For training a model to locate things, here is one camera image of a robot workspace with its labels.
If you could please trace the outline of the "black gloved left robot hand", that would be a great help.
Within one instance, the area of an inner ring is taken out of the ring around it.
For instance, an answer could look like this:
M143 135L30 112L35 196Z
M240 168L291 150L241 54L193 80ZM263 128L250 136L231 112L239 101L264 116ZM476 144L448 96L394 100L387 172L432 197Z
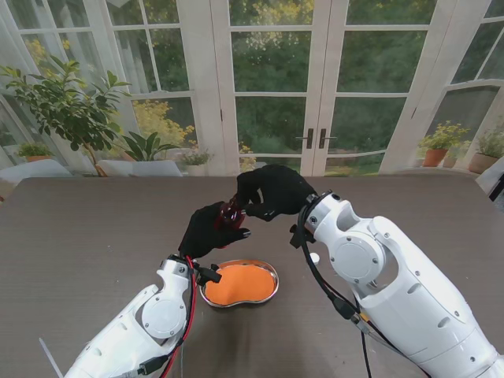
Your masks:
M226 247L250 236L251 232L247 228L216 228L215 223L223 204L216 202L193 213L178 248L182 258L202 258L213 249Z

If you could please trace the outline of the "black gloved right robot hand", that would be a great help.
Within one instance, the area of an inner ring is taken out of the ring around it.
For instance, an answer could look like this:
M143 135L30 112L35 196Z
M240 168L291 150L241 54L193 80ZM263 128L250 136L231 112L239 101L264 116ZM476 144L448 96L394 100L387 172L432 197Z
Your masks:
M316 191L295 170L265 165L237 176L236 200L249 217L271 221L279 215L295 215Z

